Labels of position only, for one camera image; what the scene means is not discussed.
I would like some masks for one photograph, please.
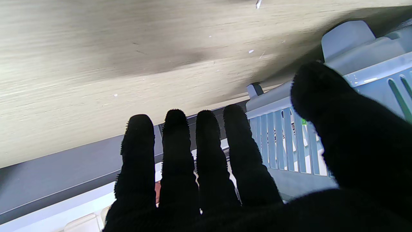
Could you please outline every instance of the finger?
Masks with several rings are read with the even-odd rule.
[[[199,196],[190,152],[189,126],[178,109],[166,115],[163,128],[163,168],[159,208],[175,214],[199,214]]]
[[[156,207],[154,144],[150,118],[144,114],[131,117],[120,152],[123,166],[115,184],[117,200],[107,220],[130,211]]]
[[[230,166],[242,204],[263,206],[282,202],[272,176],[262,164],[262,157],[242,108],[238,105],[225,107],[223,120],[229,144]]]
[[[240,206],[229,179],[227,161],[220,147],[220,129],[211,111],[201,111],[196,119],[197,182],[203,214]]]

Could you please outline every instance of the gloved hand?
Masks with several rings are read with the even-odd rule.
[[[233,228],[234,222],[250,212],[282,205],[274,180],[262,164],[245,113],[241,107],[230,105],[223,114],[230,165],[241,201],[229,179],[214,114],[201,111],[197,115],[198,186],[186,116],[180,110],[170,110],[163,129],[162,187],[157,208],[153,124],[147,115],[135,115],[129,120],[122,142],[123,166],[115,185],[117,200],[107,214],[104,231],[225,231],[225,224]]]

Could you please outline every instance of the green object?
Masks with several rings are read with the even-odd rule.
[[[402,110],[403,115],[405,116],[406,121],[408,121],[409,123],[412,123],[411,111],[408,109],[405,100],[400,95],[398,87],[396,87],[396,84],[392,79],[389,79],[388,83],[389,83],[389,86],[391,87],[393,94],[395,95],[396,101],[398,102],[398,105],[400,106],[400,109]]]

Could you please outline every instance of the white speck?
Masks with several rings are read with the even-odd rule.
[[[375,78],[371,78],[371,79],[367,79],[367,80],[364,80],[363,82],[370,82],[370,81],[374,81],[374,80],[376,80],[377,78],[375,77]]]
[[[256,3],[256,8],[259,9],[260,8],[260,4],[262,3],[262,0],[257,0]]]
[[[263,54],[265,54],[265,51],[260,55],[259,59],[262,58]]]

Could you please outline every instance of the wooden surface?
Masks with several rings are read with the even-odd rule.
[[[0,167],[120,135],[134,114],[159,124],[171,108],[191,115],[247,99],[249,83],[283,83],[299,57],[320,58],[340,21],[386,20],[410,4],[3,0]]]

